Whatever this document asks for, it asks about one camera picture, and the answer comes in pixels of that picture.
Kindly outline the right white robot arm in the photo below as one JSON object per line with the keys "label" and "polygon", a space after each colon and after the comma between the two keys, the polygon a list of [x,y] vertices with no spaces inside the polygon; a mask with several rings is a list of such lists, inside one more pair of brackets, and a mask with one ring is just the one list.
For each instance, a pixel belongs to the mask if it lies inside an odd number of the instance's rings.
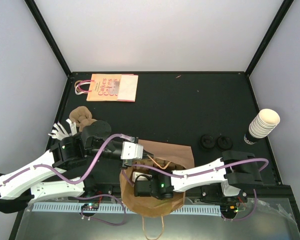
{"label": "right white robot arm", "polygon": [[269,161],[254,154],[227,150],[222,157],[197,167],[181,170],[159,169],[144,164],[134,167],[147,169],[134,179],[135,197],[152,197],[157,200],[173,198],[175,193],[202,186],[219,185],[218,198],[224,202],[238,196],[241,190],[255,189],[263,185],[261,171]]}

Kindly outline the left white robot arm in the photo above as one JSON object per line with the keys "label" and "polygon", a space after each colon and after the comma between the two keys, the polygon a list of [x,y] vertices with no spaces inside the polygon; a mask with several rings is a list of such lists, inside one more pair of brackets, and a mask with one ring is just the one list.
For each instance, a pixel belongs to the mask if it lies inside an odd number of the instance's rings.
{"label": "left white robot arm", "polygon": [[98,192],[92,173],[100,159],[119,160],[127,169],[146,156],[138,137],[112,134],[105,121],[95,121],[82,131],[74,121],[67,123],[70,133],[59,122],[53,125],[50,136],[58,142],[42,156],[11,173],[0,173],[1,213],[16,213],[55,198],[91,200]]}

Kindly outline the brown pulp cup carrier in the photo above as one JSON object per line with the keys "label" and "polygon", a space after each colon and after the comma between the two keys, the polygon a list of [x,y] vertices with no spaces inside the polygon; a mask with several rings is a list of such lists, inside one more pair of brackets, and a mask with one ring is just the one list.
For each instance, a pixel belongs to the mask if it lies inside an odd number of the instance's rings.
{"label": "brown pulp cup carrier", "polygon": [[92,113],[86,106],[79,106],[72,110],[69,114],[69,119],[76,123],[76,126],[79,128],[81,132],[84,127],[90,126],[97,120],[93,118]]}

